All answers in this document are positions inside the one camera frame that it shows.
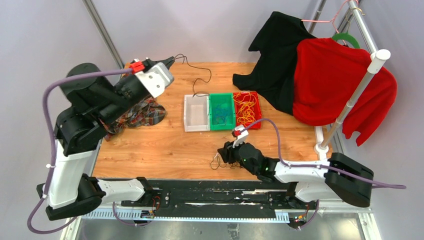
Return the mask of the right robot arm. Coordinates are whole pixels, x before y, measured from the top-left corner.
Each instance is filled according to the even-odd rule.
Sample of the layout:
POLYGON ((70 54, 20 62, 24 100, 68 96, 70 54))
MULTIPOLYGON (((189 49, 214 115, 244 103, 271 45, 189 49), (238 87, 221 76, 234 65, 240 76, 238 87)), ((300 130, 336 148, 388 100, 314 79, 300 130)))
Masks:
POLYGON ((319 161, 280 161, 264 156, 250 143, 233 147, 226 142, 217 150, 226 164, 238 163, 266 183, 289 184, 286 203, 294 209, 315 200, 340 199, 355 207, 370 206, 374 172, 350 157, 334 152, 319 161))

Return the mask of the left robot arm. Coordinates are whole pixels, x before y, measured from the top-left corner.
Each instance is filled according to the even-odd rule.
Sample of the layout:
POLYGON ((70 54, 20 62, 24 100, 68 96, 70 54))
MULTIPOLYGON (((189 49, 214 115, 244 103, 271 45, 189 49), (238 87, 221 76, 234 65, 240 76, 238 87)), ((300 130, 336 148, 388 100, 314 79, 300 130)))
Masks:
POLYGON ((56 221, 88 214, 101 204, 132 201, 149 206, 153 190, 144 177, 100 180, 84 173, 107 127, 146 97, 158 97, 174 81, 170 67, 174 57, 135 61, 129 68, 101 71, 93 63, 72 68, 58 81, 71 106, 51 123, 43 104, 51 135, 52 157, 47 180, 37 186, 46 200, 46 215, 56 221))

